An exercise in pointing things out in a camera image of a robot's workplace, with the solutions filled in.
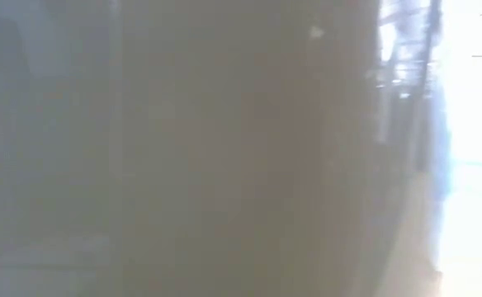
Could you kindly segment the grey plastic bin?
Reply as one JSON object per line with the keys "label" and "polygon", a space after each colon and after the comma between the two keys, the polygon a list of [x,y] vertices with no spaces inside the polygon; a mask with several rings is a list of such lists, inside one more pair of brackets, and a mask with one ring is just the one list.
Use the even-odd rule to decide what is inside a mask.
{"label": "grey plastic bin", "polygon": [[0,0],[0,297],[419,297],[437,0]]}

